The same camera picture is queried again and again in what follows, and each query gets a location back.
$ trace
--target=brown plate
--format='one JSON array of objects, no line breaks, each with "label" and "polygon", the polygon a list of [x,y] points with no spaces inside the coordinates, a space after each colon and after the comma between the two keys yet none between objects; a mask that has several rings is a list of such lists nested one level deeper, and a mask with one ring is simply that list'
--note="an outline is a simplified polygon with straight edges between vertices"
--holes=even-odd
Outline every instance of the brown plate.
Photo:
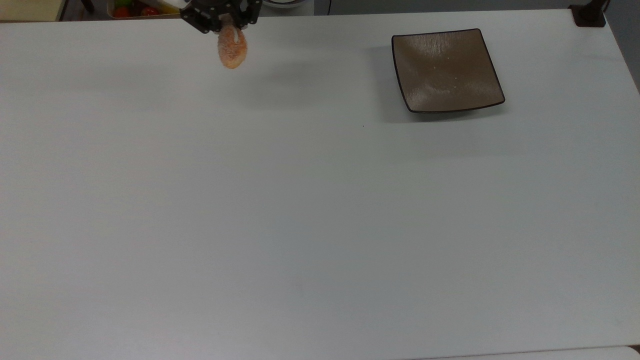
[{"label": "brown plate", "polygon": [[480,29],[395,35],[391,45],[409,111],[444,113],[504,102]]}]

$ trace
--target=gray wall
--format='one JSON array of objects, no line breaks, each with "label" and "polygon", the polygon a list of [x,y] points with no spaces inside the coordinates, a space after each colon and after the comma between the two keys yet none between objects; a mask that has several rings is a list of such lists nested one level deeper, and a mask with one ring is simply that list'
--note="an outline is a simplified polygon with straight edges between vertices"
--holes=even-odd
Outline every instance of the gray wall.
[{"label": "gray wall", "polygon": [[[315,0],[316,15],[327,14],[329,0]],[[357,13],[459,12],[562,9],[588,0],[332,0],[331,15]],[[607,19],[640,89],[640,0],[611,0]]]}]

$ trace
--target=plate rim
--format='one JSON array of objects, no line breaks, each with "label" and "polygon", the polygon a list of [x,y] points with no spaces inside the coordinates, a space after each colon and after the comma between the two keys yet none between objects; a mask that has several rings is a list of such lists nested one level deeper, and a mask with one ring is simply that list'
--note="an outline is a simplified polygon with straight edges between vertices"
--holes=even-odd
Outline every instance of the plate rim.
[{"label": "plate rim", "polygon": [[[456,110],[424,111],[424,110],[411,109],[411,107],[409,106],[409,103],[406,101],[406,97],[404,96],[404,90],[402,89],[402,82],[400,81],[400,74],[398,74],[398,66],[397,66],[397,61],[396,61],[396,49],[395,49],[395,41],[394,41],[394,39],[397,38],[397,37],[414,37],[414,36],[419,36],[419,35],[436,35],[436,34],[444,34],[444,33],[461,33],[461,32],[464,32],[464,31],[475,31],[475,30],[478,30],[478,32],[480,33],[480,39],[482,40],[482,44],[484,46],[484,51],[486,52],[486,55],[489,58],[489,64],[491,64],[491,69],[493,70],[493,76],[495,77],[495,80],[498,83],[498,89],[500,89],[500,93],[502,94],[502,101],[496,102],[494,104],[479,106],[479,107],[476,107],[476,108],[465,108],[465,109],[456,109]],[[484,41],[484,36],[482,34],[482,30],[480,30],[479,28],[462,29],[462,30],[451,30],[451,31],[436,31],[436,32],[433,32],[433,33],[392,35],[391,36],[391,53],[392,53],[393,58],[394,58],[394,70],[396,71],[396,79],[397,79],[397,82],[398,82],[398,86],[400,87],[400,94],[402,94],[404,105],[412,113],[435,114],[435,113],[455,113],[455,112],[458,112],[458,111],[471,111],[471,110],[484,109],[484,108],[489,108],[491,106],[500,105],[500,104],[503,104],[506,101],[506,98],[504,96],[504,91],[502,90],[502,84],[500,84],[500,79],[498,79],[498,74],[495,71],[495,66],[493,66],[493,60],[491,59],[491,54],[489,54],[489,49],[487,48],[486,42]]]}]

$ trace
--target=red tomato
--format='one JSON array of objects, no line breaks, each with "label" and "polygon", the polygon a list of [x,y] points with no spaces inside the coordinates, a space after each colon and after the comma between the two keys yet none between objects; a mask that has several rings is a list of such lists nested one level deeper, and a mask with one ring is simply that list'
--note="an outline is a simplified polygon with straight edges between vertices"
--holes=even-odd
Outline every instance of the red tomato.
[{"label": "red tomato", "polygon": [[140,16],[152,16],[152,15],[160,15],[160,12],[156,8],[152,8],[151,6],[147,6],[142,9],[140,12]]},{"label": "red tomato", "polygon": [[126,6],[122,6],[113,10],[113,17],[130,17],[131,13],[129,13],[129,8]]}]

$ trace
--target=floor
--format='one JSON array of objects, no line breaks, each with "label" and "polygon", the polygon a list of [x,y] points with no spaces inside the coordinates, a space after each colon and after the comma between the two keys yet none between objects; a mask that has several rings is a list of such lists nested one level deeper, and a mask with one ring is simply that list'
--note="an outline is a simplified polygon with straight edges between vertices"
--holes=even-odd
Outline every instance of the floor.
[{"label": "floor", "polygon": [[[95,6],[94,13],[85,11],[80,0],[68,0],[62,16],[62,21],[80,21],[80,20],[111,20],[107,14],[107,0],[92,0]],[[565,7],[565,0],[527,0],[524,1],[526,8],[559,8]],[[466,0],[458,1],[387,1],[387,0],[333,0],[335,4],[330,7],[329,0],[316,0],[315,13],[326,14],[328,9],[332,15],[345,15],[349,13],[383,13],[383,12],[413,12],[413,11],[455,11],[469,10],[469,4]],[[569,3],[585,3],[586,1],[571,0]],[[511,1],[496,1],[495,6],[513,7]],[[501,10],[501,8],[479,8],[473,10]],[[265,11],[261,15],[278,16],[278,15],[295,15],[294,13],[278,12],[265,7]],[[640,90],[640,0],[613,0],[611,8],[607,12],[607,19],[611,25],[611,29],[616,36],[622,55],[624,55],[631,72],[636,87]]]}]

